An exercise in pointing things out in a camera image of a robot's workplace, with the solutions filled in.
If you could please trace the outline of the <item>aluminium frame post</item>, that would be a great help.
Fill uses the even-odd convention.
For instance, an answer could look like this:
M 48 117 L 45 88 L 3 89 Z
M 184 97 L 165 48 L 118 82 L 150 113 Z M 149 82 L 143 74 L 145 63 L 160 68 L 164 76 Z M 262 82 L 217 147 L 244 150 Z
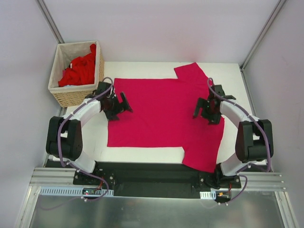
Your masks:
M 288 0 L 278 0 L 274 9 L 271 11 L 269 17 L 267 18 L 264 26 L 262 27 L 261 31 L 259 32 L 256 40 L 254 41 L 251 49 L 249 50 L 248 54 L 246 55 L 244 61 L 240 65 L 240 71 L 244 72 L 245 68 L 249 64 L 251 58 L 253 57 L 254 53 L 257 51 L 258 47 L 262 43 L 263 39 L 267 35 L 268 31 L 270 30 L 271 26 L 273 25 L 274 21 L 280 14 L 281 10 L 285 6 Z
M 46 3 L 44 0 L 35 0 L 37 6 L 39 7 L 44 19 L 46 20 L 55 40 L 58 44 L 64 44 L 64 39 L 51 15 L 51 12 L 49 11 Z

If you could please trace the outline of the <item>right aluminium frame post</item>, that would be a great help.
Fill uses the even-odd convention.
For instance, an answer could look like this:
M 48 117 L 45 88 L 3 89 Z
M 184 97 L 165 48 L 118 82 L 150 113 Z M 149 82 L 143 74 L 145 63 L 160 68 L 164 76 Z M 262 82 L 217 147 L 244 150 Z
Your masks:
M 254 53 L 257 51 L 258 47 L 262 43 L 263 39 L 267 35 L 268 31 L 270 30 L 271 26 L 273 25 L 274 21 L 280 14 L 281 10 L 285 6 L 288 0 L 278 0 L 274 9 L 271 11 L 269 17 L 267 18 L 264 26 L 262 27 L 261 31 L 259 32 L 256 40 L 254 41 L 251 49 L 249 50 L 248 54 L 246 55 L 244 61 L 240 65 L 240 71 L 244 72 L 245 68 L 249 64 L 251 58 L 253 57 Z

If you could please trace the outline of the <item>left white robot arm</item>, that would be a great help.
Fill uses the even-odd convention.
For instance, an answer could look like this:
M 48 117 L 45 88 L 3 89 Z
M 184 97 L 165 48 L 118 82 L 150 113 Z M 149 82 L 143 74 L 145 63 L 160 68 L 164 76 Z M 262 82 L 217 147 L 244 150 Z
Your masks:
M 91 185 L 100 181 L 100 172 L 95 170 L 96 161 L 83 150 L 82 128 L 100 112 L 108 121 L 119 120 L 118 114 L 132 112 L 124 94 L 119 101 L 113 83 L 99 82 L 98 87 L 89 93 L 83 102 L 70 114 L 53 116 L 49 121 L 46 152 L 59 159 L 61 165 L 71 165 L 84 171 L 84 179 Z

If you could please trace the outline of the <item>wicker laundry basket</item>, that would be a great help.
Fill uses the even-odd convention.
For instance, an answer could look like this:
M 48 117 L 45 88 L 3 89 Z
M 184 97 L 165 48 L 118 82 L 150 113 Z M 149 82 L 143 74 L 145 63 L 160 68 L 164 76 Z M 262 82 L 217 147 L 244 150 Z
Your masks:
M 63 77 L 63 70 L 70 66 L 73 59 L 89 54 L 90 45 L 96 44 L 95 83 L 74 87 L 59 87 L 58 82 Z M 104 79 L 105 61 L 100 44 L 97 40 L 58 44 L 49 78 L 48 90 L 55 97 L 61 107 L 81 104 L 86 95 L 97 89 L 98 83 Z

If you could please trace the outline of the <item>left aluminium frame post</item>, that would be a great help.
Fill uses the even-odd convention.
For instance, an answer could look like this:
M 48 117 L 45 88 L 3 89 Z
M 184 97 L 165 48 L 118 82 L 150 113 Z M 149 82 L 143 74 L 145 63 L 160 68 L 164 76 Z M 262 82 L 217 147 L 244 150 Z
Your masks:
M 44 19 L 46 20 L 55 40 L 58 44 L 64 44 L 64 39 L 51 15 L 51 12 L 49 11 L 46 3 L 44 0 L 35 0 L 37 6 L 39 7 Z

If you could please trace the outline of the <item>magenta t shirt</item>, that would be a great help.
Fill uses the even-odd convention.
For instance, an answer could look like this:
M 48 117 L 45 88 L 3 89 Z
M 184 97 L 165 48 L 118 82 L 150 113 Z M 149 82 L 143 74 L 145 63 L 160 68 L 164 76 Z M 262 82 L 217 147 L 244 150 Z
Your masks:
M 175 79 L 114 81 L 132 112 L 119 114 L 108 124 L 108 147 L 182 147 L 183 164 L 213 172 L 224 133 L 224 120 L 212 125 L 193 114 L 199 98 L 207 98 L 207 76 L 198 64 L 174 69 Z

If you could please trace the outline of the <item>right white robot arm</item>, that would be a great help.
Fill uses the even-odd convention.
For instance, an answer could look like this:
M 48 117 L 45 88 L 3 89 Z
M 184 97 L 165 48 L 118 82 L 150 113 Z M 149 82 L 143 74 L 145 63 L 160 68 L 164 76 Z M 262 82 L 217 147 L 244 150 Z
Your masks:
M 230 183 L 231 176 L 252 166 L 270 172 L 274 154 L 271 122 L 250 114 L 237 103 L 234 96 L 226 95 L 221 85 L 208 87 L 209 96 L 198 99 L 193 117 L 200 115 L 209 124 L 216 125 L 225 116 L 237 128 L 235 152 L 216 166 L 214 183 L 223 188 Z

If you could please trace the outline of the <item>red t shirt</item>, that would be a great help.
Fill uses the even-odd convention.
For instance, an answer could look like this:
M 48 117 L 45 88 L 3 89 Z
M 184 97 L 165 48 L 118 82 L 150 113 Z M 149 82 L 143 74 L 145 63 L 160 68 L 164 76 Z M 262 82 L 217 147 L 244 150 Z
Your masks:
M 70 66 L 63 70 L 63 77 L 58 82 L 59 87 L 82 86 L 95 83 L 96 44 L 90 45 L 90 53 L 73 59 Z

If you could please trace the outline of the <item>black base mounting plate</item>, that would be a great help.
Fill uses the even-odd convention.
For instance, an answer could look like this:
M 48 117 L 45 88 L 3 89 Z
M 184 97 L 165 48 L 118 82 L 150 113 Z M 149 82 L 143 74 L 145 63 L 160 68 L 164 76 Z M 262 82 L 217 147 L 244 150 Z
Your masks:
M 238 176 L 225 177 L 219 168 L 214 173 L 199 171 L 183 164 L 97 162 L 93 176 L 74 172 L 74 185 L 97 186 L 99 178 L 115 196 L 198 199 L 211 189 L 240 189 Z

